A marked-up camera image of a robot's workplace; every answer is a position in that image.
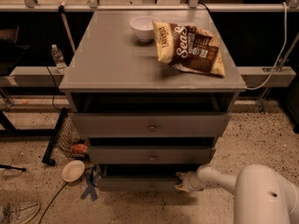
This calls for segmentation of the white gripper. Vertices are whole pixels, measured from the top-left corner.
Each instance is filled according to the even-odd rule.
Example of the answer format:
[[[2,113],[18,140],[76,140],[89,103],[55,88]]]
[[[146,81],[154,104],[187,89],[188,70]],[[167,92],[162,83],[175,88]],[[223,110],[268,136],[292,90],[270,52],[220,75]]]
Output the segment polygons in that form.
[[[182,179],[182,184],[175,185],[175,188],[179,191],[191,192],[198,191],[200,189],[200,182],[196,172],[181,173],[177,172],[176,176]]]

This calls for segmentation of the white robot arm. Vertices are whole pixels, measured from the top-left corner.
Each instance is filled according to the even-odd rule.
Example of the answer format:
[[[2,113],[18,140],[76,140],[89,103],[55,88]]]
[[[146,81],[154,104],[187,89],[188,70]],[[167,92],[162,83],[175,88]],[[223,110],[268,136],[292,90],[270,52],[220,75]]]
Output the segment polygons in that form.
[[[202,165],[177,172],[176,189],[222,188],[234,195],[234,224],[299,224],[299,188],[272,168],[251,164],[237,176]]]

